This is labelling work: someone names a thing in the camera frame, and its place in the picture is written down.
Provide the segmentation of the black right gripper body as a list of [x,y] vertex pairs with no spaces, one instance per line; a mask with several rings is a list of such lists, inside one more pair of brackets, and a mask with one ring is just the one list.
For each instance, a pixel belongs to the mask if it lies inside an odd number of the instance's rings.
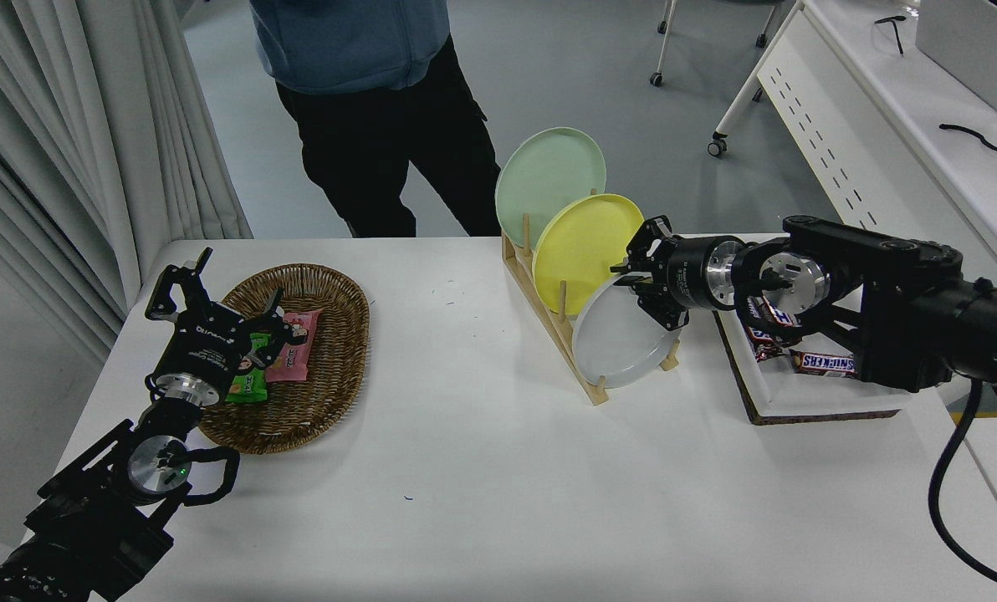
[[675,237],[666,264],[667,289],[685,308],[720,311],[721,303],[708,284],[708,263],[718,237]]

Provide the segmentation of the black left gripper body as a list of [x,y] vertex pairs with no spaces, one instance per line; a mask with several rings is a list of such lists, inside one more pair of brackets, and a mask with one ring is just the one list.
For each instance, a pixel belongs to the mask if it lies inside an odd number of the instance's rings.
[[154,370],[154,385],[199,380],[215,393],[227,393],[251,350],[245,323],[245,316],[221,304],[178,313],[172,339]]

